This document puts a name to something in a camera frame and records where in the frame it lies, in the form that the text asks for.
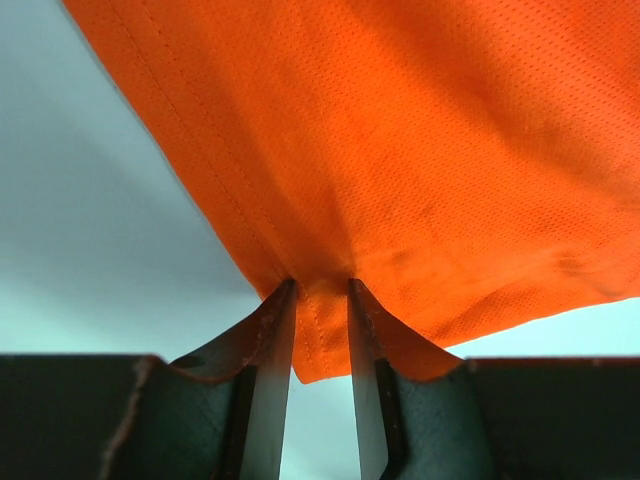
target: light blue background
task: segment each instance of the light blue background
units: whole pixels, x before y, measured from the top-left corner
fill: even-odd
[[[171,360],[258,302],[64,8],[0,0],[0,351]],[[452,351],[637,355],[639,312],[582,309]],[[348,377],[292,377],[281,478],[359,478]]]

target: dark metal base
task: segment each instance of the dark metal base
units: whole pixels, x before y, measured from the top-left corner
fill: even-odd
[[[463,362],[349,284],[362,478],[640,478],[640,359]]]
[[[295,283],[171,365],[0,356],[0,478],[277,479]]]

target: orange fabric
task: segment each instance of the orange fabric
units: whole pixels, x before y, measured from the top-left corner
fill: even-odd
[[[637,0],[65,2],[258,292],[300,282],[303,382],[350,276],[441,346],[639,294]]]

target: stitched seam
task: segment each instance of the stitched seam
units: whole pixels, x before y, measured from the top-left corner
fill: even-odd
[[[196,93],[195,89],[193,88],[193,86],[191,85],[191,83],[187,80],[186,75],[184,74],[183,70],[180,68],[178,60],[176,58],[176,56],[174,55],[173,51],[171,50],[171,47],[169,47],[168,43],[165,40],[164,35],[162,34],[162,31],[160,30],[160,27],[158,26],[157,22],[155,21],[153,15],[151,14],[151,12],[149,11],[149,8],[147,6],[146,1],[142,0],[142,5],[144,6],[144,9],[147,13],[147,16],[149,17],[149,20],[151,21],[151,23],[153,24],[156,32],[158,33],[158,36],[160,37],[160,39],[162,40],[162,44],[164,45],[164,47],[167,49],[167,51],[169,52],[169,54],[171,55],[171,58],[173,59],[173,62],[176,66],[176,68],[178,69],[178,72],[180,72],[180,76],[182,77],[182,79],[185,82],[185,85],[188,87],[189,92],[191,93],[191,95],[196,99],[198,105],[202,108],[202,111],[204,112],[207,120],[209,121],[209,124],[212,127],[212,132],[218,137],[218,139],[221,140],[222,145],[224,146],[224,149],[226,151],[226,153],[228,154],[229,158],[231,159],[233,166],[235,167],[235,169],[238,171],[238,173],[240,173],[240,176],[242,177],[242,180],[244,181],[245,185],[247,186],[247,188],[249,189],[249,191],[251,192],[256,204],[258,205],[258,208],[260,209],[260,213],[263,215],[263,217],[265,218],[265,220],[267,221],[267,223],[269,224],[269,226],[271,227],[271,230],[273,231],[273,233],[275,234],[275,238],[276,241],[278,242],[278,245],[280,246],[280,248],[282,249],[283,253],[285,253],[285,255],[287,256],[287,258],[289,259],[289,261],[291,262],[291,264],[293,264],[294,262],[292,261],[291,256],[287,253],[287,249],[284,247],[284,244],[282,243],[280,236],[277,233],[277,229],[274,225],[274,223],[272,222],[271,218],[269,217],[269,215],[267,214],[267,212],[265,211],[262,203],[259,201],[258,196],[256,195],[255,189],[253,188],[253,186],[251,185],[251,183],[249,182],[249,179],[247,178],[246,174],[244,173],[244,171],[242,170],[242,168],[240,167],[240,165],[238,164],[237,160],[235,159],[235,157],[231,154],[231,152],[229,151],[229,148],[226,144],[226,142],[224,141],[224,139],[220,136],[219,132],[216,130],[216,125],[215,122],[213,121],[213,118],[211,117],[211,114],[209,113],[209,111],[207,110],[207,108],[204,105],[204,102],[200,99],[200,96]],[[207,164],[209,165],[210,169],[213,171],[213,167],[211,166],[211,164],[209,163],[209,160],[207,157],[204,157],[205,161],[207,162]],[[292,273],[294,274],[294,276],[296,275],[296,270],[295,268],[292,268]],[[300,283],[300,290],[302,291],[303,296],[308,300],[308,305],[309,305],[309,309],[311,310],[311,315],[313,317],[313,320],[316,324],[316,327],[318,329],[319,332],[319,340],[320,340],[320,349],[322,351],[322,359],[324,361],[324,368],[325,368],[325,373],[328,373],[329,371],[329,367],[327,365],[327,358],[326,358],[326,350],[324,347],[324,335],[322,332],[322,329],[320,328],[320,322],[319,322],[319,318],[318,318],[318,314],[315,310],[315,308],[313,307],[313,301],[311,299],[311,295],[309,295],[308,290],[305,288],[304,284],[302,284],[302,282]],[[311,355],[310,355],[310,349],[309,349],[309,344],[308,344],[308,340],[307,340],[307,333],[305,332],[305,329],[302,329],[302,334],[303,334],[303,341],[304,341],[304,345],[305,345],[305,350],[307,353],[307,359],[309,361],[309,363],[311,362]]]
[[[133,39],[133,37],[131,36],[131,33],[129,32],[129,29],[126,27],[126,25],[124,24],[124,21],[122,20],[122,17],[120,17],[120,15],[118,14],[118,11],[116,10],[115,6],[113,5],[113,3],[111,2],[111,0],[105,0],[109,6],[111,7],[111,9],[114,12],[114,15],[116,16],[116,18],[118,19],[118,22],[120,23],[120,26],[122,27],[122,29],[124,30],[125,34],[127,35],[127,38],[129,39],[129,41],[131,42],[131,44],[134,46],[134,48],[136,49],[136,52],[138,54],[138,57],[140,58],[142,64],[144,65],[145,69],[147,70],[147,72],[149,72],[149,75],[151,76],[151,78],[153,79],[153,82],[155,83],[155,85],[158,87],[158,91],[162,94],[162,96],[165,98],[165,100],[167,101],[167,103],[169,104],[169,106],[171,107],[171,110],[173,111],[174,115],[176,116],[176,118],[178,119],[178,121],[180,122],[180,124],[182,125],[182,127],[184,128],[185,132],[187,132],[187,134],[189,135],[189,137],[193,140],[194,144],[196,145],[196,147],[198,148],[198,150],[200,151],[200,153],[202,154],[203,158],[206,158],[206,155],[204,153],[204,150],[202,149],[201,145],[198,143],[198,141],[195,139],[195,137],[193,136],[193,134],[191,133],[191,131],[187,128],[184,120],[182,119],[182,117],[180,116],[180,114],[178,113],[178,111],[176,110],[175,106],[173,105],[173,103],[171,102],[171,100],[169,99],[169,97],[166,95],[166,93],[164,92],[164,90],[162,89],[162,87],[160,86],[158,79],[156,78],[156,76],[153,74],[153,72],[151,71],[151,68],[149,67],[149,64],[146,62],[146,60],[144,59],[144,56],[142,55],[142,51],[140,50],[140,48],[138,47],[138,44],[136,43],[136,41]],[[242,221],[244,222],[244,224],[247,226],[247,229],[249,230],[251,236],[256,240],[256,242],[258,243],[258,245],[260,245],[260,248],[262,249],[262,251],[265,253],[265,255],[267,256],[267,258],[269,258],[271,266],[274,270],[274,272],[278,275],[278,268],[276,266],[276,264],[273,262],[273,259],[270,257],[267,249],[265,248],[265,246],[262,244],[262,242],[260,242],[258,236],[255,234],[255,232],[251,229],[251,227],[249,226],[249,222],[247,221],[247,218],[243,215],[242,211],[240,210],[240,207],[238,206],[238,204],[234,201],[233,197],[231,196],[231,194],[229,193],[229,190],[227,190],[227,188],[225,187],[224,183],[220,180],[220,177],[217,175],[217,173],[213,170],[213,168],[211,167],[211,164],[209,162],[207,162],[207,166],[209,167],[209,169],[211,169],[211,172],[213,173],[214,178],[217,180],[217,182],[220,184],[220,186],[222,187],[222,190],[224,191],[226,197],[229,199],[229,201],[231,202],[231,204],[233,205],[235,211],[237,212],[237,214],[240,216],[240,218],[242,219]]]

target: orange shirt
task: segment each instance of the orange shirt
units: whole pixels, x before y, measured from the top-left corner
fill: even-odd
[[[361,278],[441,346],[640,292],[637,0],[65,0],[241,271],[349,372]]]

